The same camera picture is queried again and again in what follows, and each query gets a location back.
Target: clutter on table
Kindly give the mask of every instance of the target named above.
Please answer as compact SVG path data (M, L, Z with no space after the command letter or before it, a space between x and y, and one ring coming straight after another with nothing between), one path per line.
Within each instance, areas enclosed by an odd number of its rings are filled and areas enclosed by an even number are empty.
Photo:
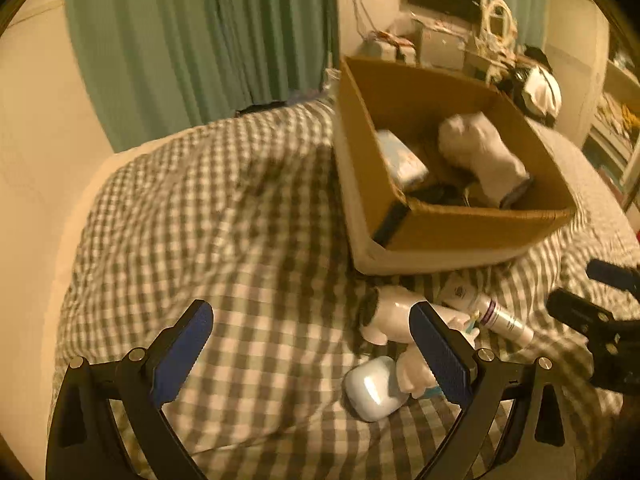
M396 35L391 31L379 30L373 23L362 0L351 0L353 3L353 15L356 20L356 30L363 40L360 46L360 55L385 59L387 61L399 61L410 65L416 63L416 47L408 38ZM360 9L367 18L364 23Z
M444 121L438 130L438 148L450 164L476 176L493 207L509 208L532 183L522 161L507 149L482 112Z
M518 22L504 0L490 0L482 6L480 33L470 48L478 55L512 66L515 58Z
M393 20L387 31L398 38L410 41L413 45L413 59L411 51L409 56L405 56L404 62L407 64L423 64L422 60L422 38L427 25L417 18L412 12L400 12Z

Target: gray and white checkered blanket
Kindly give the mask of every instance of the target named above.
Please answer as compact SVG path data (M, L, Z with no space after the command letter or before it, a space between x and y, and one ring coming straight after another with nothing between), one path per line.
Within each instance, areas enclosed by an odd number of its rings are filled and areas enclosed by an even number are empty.
M367 346L356 330L371 285L401 283L431 299L446 275L382 280L354 271L332 120L320 100L223 120L114 173L82 233L62 306L55 395L73 356L120 359L202 298L214 308L213 334L164 412L209 478L414 478L458 407L442 397L410 400L367 424L345 402L342 378L371 355L401 350ZM640 250L578 149L539 131L580 211L521 258L465 274L536 332L526 351L487 332L479 346L503 359L544 354L561 368L583 478L606 448L622 397L589 386L585 339L546 314L545 298L565 286L621 319L637 315L630 296L590 282L584 267L592 257L635 264ZM114 409L134 463L149 475L117 402ZM490 462L507 412L498 410L473 473Z

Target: cable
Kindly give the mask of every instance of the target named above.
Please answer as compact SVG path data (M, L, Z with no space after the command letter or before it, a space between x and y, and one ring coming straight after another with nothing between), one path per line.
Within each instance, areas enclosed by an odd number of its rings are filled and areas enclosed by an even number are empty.
M365 16L367 17L367 20L369 20L369 25L371 26L371 28L369 30L378 30L376 28L376 26L373 24L373 20L371 19L371 16L369 15L369 13L367 12L367 7L364 6L364 3L362 0L351 0L353 2L353 15L356 19L356 30L358 31L358 34L360 35L360 37L363 40L367 39L367 34L364 34L361 31L361 26L364 28L365 24L362 21L362 17L360 16L360 11L358 10L358 1L360 2L360 6L362 7L362 10L364 11Z
M497 7L502 8L502 19L508 20L509 23L506 35L500 39L498 39L498 36L491 31L491 14L492 11ZM485 34L488 38L492 36L495 38L495 44L499 48L508 49L508 47L511 45L511 42L515 38L517 28L513 19L513 15L511 14L511 9L504 0L491 0L487 4L484 9L484 13L482 14L482 29L485 31Z

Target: shelf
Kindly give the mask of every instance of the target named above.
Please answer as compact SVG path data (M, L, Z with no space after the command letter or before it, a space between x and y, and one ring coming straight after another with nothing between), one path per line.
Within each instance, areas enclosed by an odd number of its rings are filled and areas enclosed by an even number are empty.
M612 147L611 143L602 136L599 130L595 126L591 127L589 136L593 139L607 154L607 156L613 161L613 163L620 168L620 171L625 171L626 162L622 159L621 155Z
M593 123L591 123L591 127L597 130L597 132L604 138L604 140L618 152L618 156L620 156L625 163L629 162L632 149L627 146L614 132L612 132L610 128L605 123L603 123L597 115L593 117Z
M618 66L610 59L607 60L607 70L613 71L620 77L625 77L629 79L629 81L631 81L634 85L636 85L640 90L640 82L638 82L638 78L628 70L622 70L621 68L618 68Z

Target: small box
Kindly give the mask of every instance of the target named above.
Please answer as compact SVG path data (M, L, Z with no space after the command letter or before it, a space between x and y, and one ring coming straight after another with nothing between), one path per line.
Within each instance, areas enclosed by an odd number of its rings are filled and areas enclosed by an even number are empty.
M527 251L567 224L576 206L555 162L522 113L497 90L442 70L344 58L335 155L355 267L364 274L422 274L484 266ZM482 111L534 183L511 210L430 205L406 197L386 168L376 130L392 131L434 181L472 176L446 163L438 126Z
M402 191L423 181L429 170L414 152L389 130L376 132L378 147L391 179Z

